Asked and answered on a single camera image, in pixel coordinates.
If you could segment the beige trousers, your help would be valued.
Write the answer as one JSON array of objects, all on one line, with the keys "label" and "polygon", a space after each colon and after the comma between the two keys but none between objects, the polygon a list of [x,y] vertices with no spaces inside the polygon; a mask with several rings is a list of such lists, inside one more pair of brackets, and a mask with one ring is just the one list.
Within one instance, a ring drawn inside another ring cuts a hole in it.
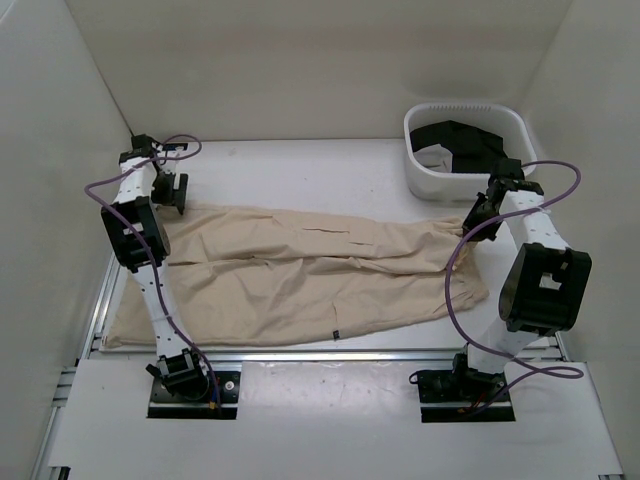
[{"label": "beige trousers", "polygon": [[393,223],[205,204],[158,214],[171,291],[199,345],[343,340],[469,310],[489,294],[455,217]]}]

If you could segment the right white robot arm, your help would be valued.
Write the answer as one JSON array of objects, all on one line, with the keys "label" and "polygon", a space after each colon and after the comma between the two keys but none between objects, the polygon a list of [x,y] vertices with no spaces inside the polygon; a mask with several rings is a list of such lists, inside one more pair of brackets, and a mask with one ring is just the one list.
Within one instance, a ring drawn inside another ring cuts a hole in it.
[{"label": "right white robot arm", "polygon": [[592,260],[562,238],[549,205],[521,161],[502,158],[463,222],[463,243],[495,240],[505,226],[518,252],[499,294],[497,319],[454,358],[449,387],[460,399],[497,389],[505,366],[525,347],[575,325]]}]

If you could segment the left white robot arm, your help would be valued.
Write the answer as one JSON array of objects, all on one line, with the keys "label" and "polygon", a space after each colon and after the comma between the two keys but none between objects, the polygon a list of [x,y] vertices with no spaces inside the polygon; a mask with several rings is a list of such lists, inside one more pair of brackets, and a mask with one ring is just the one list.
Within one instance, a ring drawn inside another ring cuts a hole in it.
[{"label": "left white robot arm", "polygon": [[166,162],[176,153],[146,134],[131,137],[131,149],[119,156],[124,175],[114,201],[101,208],[114,254],[133,276],[142,293],[156,342],[157,360],[146,370],[167,393],[186,402],[211,397],[211,375],[186,333],[170,290],[167,258],[171,252],[159,206],[182,215],[188,175]]}]

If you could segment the black trousers in basket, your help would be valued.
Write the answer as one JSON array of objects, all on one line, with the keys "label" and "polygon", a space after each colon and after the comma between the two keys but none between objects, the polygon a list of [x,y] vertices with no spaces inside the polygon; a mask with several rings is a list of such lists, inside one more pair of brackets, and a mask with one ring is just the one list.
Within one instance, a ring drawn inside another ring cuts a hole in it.
[{"label": "black trousers in basket", "polygon": [[452,120],[411,130],[409,140],[418,163],[437,173],[490,173],[507,157],[501,136]]}]

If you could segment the white plastic basket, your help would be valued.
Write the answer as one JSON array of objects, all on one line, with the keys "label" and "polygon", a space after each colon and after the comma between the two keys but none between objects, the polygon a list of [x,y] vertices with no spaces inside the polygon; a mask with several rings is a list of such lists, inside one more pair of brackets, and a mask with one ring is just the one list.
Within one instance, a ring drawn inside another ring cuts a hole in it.
[{"label": "white plastic basket", "polygon": [[535,170],[537,156],[524,121],[502,105],[427,102],[405,114],[403,129],[406,182],[422,200],[474,200],[503,158],[520,160],[527,176]]}]

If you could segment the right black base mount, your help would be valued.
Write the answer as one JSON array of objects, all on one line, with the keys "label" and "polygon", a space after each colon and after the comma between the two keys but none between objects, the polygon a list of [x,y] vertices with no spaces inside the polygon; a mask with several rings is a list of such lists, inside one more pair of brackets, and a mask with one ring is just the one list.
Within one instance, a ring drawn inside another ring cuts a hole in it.
[{"label": "right black base mount", "polygon": [[409,383],[418,389],[423,424],[516,420],[505,375],[471,369],[465,353],[454,357],[450,369],[415,371]]}]

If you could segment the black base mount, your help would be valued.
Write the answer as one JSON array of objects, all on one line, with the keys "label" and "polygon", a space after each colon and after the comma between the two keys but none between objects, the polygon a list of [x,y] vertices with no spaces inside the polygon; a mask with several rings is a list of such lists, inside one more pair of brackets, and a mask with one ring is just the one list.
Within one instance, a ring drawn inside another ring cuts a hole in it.
[{"label": "black base mount", "polygon": [[208,374],[188,379],[177,388],[161,382],[160,370],[148,364],[152,375],[147,417],[176,420],[235,420],[241,389],[241,372],[222,370],[215,374],[219,396]]},{"label": "black base mount", "polygon": [[415,371],[409,383],[418,389],[423,424],[516,420],[505,375],[471,369],[465,353],[454,357],[450,369]]}]

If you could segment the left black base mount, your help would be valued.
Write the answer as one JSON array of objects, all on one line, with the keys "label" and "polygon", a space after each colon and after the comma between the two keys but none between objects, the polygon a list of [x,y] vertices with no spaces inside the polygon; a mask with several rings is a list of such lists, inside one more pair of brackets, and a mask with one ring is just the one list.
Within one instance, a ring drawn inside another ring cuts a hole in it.
[{"label": "left black base mount", "polygon": [[241,372],[222,370],[215,374],[219,396],[208,374],[188,379],[177,388],[161,382],[160,370],[148,364],[152,375],[147,417],[176,420],[235,420],[241,389]]}]

